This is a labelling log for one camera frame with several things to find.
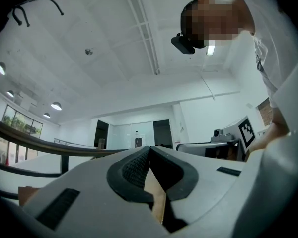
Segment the dark hair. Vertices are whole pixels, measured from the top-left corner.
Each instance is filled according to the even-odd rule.
[[[192,11],[193,6],[198,4],[198,0],[189,2],[181,13],[181,31],[183,36],[190,37],[192,35],[192,17],[188,15],[187,11]]]
[[[193,11],[193,6],[198,4],[198,0],[193,0],[189,2],[184,8],[181,13],[181,32],[184,37],[190,39],[191,45],[197,49],[204,48],[204,42],[201,40],[197,40],[193,36],[192,32],[192,16],[188,15],[187,11]]]

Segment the person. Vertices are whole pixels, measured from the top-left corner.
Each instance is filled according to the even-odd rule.
[[[264,149],[289,132],[274,93],[298,62],[298,33],[276,0],[194,0],[181,13],[181,31],[196,48],[205,40],[232,40],[248,31],[273,110],[269,129],[249,151]]]

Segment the white shirt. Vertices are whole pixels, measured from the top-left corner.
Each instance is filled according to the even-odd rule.
[[[257,69],[263,76],[271,107],[276,108],[273,95],[298,62],[298,32],[289,17],[279,12],[276,0],[244,1],[255,23]]]

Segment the glass door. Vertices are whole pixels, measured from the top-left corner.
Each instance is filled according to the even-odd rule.
[[[26,148],[24,146],[19,145],[17,157],[18,162],[26,160]]]
[[[3,161],[6,160],[6,157],[8,155],[8,146],[9,141],[0,137],[0,163],[5,163]]]
[[[112,126],[111,149],[131,148],[131,124]]]
[[[8,150],[9,165],[13,165],[16,162],[16,149],[17,149],[17,145],[15,143],[9,142],[9,150]]]
[[[132,124],[131,143],[131,148],[145,145],[154,145],[152,121]]]
[[[28,148],[27,158],[26,158],[27,160],[34,159],[37,156],[38,156],[38,151]]]

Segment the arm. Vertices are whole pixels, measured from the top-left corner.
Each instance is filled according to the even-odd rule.
[[[278,108],[273,108],[272,124],[269,126],[267,132],[259,140],[249,148],[249,152],[252,153],[258,149],[264,149],[269,142],[275,138],[285,136],[289,132],[285,119]]]

